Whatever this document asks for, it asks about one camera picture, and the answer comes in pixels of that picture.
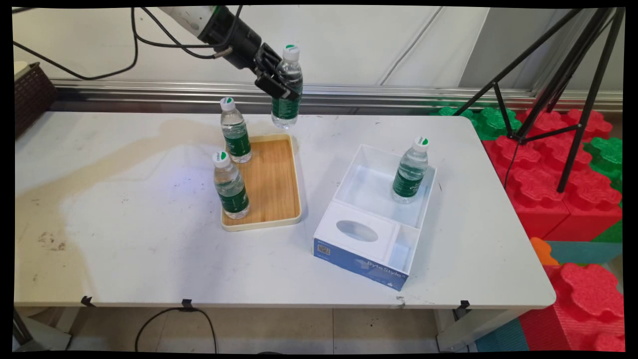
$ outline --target green label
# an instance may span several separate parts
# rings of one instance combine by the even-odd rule
[[[295,100],[272,99],[272,114],[283,119],[293,119],[299,114],[302,88],[298,88],[299,97]]]
[[[248,207],[248,196],[246,195],[245,186],[238,194],[230,197],[225,197],[220,194],[219,199],[221,199],[221,206],[230,213],[241,212]]]
[[[238,139],[229,139],[224,136],[226,139],[226,147],[228,147],[228,152],[236,157],[247,155],[250,152],[250,142],[248,141],[248,132],[246,132],[242,137]]]
[[[401,197],[412,197],[417,194],[422,180],[423,178],[416,180],[406,179],[399,173],[399,171],[397,171],[397,175],[394,177],[394,183],[392,184],[392,189]]]

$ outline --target tripod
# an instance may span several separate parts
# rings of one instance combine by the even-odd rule
[[[505,111],[505,103],[503,102],[503,97],[501,96],[501,90],[498,87],[498,81],[502,80],[502,78],[510,73],[518,64],[523,62],[523,60],[525,60],[532,52],[539,48],[548,38],[550,38],[554,33],[561,29],[581,10],[582,9],[573,9],[569,11],[562,19],[560,19],[555,25],[547,30],[545,34],[543,34],[538,40],[536,40],[536,42],[528,47],[519,57],[517,57],[512,63],[510,63],[503,71],[501,71],[495,78],[493,78],[487,85],[485,85],[476,95],[474,95],[461,108],[459,108],[456,113],[454,113],[455,116],[460,115],[461,113],[463,113],[463,111],[472,106],[472,104],[474,104],[491,88],[494,88],[496,99],[498,100],[498,106],[501,110],[501,114],[503,115],[503,120],[505,121],[507,137],[517,141],[518,145],[575,130],[574,140],[572,141],[572,146],[567,156],[567,162],[565,163],[563,173],[558,182],[558,188],[556,189],[558,192],[561,193],[565,191],[565,185],[567,184],[569,174],[571,173],[572,167],[574,166],[574,160],[576,158],[579,146],[581,145],[582,136],[584,134],[585,128],[587,127],[587,122],[590,118],[591,109],[593,107],[594,100],[596,99],[596,94],[600,89],[602,77],[605,74],[605,69],[607,68],[607,64],[609,63],[611,52],[614,48],[614,44],[616,43],[618,32],[620,31],[620,25],[623,21],[625,8],[599,8],[596,10],[554,76],[551,78],[543,92],[537,98],[537,101],[532,107],[530,114],[527,116],[527,120],[525,121],[525,123],[523,123],[523,125],[516,133],[512,131],[512,126],[507,117],[507,112]],[[560,96],[563,94],[563,91],[567,87],[569,80],[574,75],[574,72],[581,64],[581,61],[585,57],[585,54],[587,54],[587,51],[596,41],[600,33],[602,33],[602,31],[604,31],[604,29],[610,23],[611,28],[609,30],[609,34],[607,35],[607,41],[605,42],[605,47],[603,48],[602,54],[600,55],[600,60],[598,61],[596,72],[594,73],[593,80],[591,81],[590,91],[587,95],[587,99],[585,100],[585,105],[582,109],[581,118],[578,124],[527,138],[527,133],[534,125],[534,122],[540,114],[540,111],[545,109],[545,111],[551,112],[554,109],[554,106],[558,102]]]

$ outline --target bottle cap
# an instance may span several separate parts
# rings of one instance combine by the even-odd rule
[[[299,48],[296,45],[286,45],[283,48],[283,58],[286,61],[299,61]]]
[[[226,151],[215,152],[212,156],[212,162],[217,168],[224,168],[230,164],[230,156]]]
[[[430,142],[424,136],[417,136],[412,144],[412,148],[417,152],[426,152],[428,147]]]
[[[219,101],[222,111],[232,111],[235,109],[235,100],[231,97],[224,97]]]

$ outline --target plastic bottle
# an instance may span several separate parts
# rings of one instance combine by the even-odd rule
[[[299,66],[299,48],[295,45],[286,45],[283,49],[283,59],[277,65],[277,72],[287,86],[290,86],[299,94],[295,100],[272,99],[272,122],[280,128],[290,128],[299,117],[299,104],[304,87],[304,77]]]
[[[226,151],[215,152],[212,161],[215,165],[215,189],[224,213],[232,219],[244,218],[250,210],[244,178]]]
[[[230,97],[222,98],[219,104],[221,105],[221,133],[226,140],[226,150],[230,158],[238,164],[248,162],[253,154],[250,152],[244,116],[241,116],[235,108],[235,101]]]
[[[401,204],[414,201],[421,181],[427,170],[427,148],[429,141],[418,136],[410,148],[401,157],[399,169],[392,184],[392,198]]]

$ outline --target tissue box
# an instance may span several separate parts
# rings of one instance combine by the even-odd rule
[[[415,200],[392,199],[401,156],[361,145],[315,231],[313,255],[401,290],[426,216],[436,168],[429,166]]]

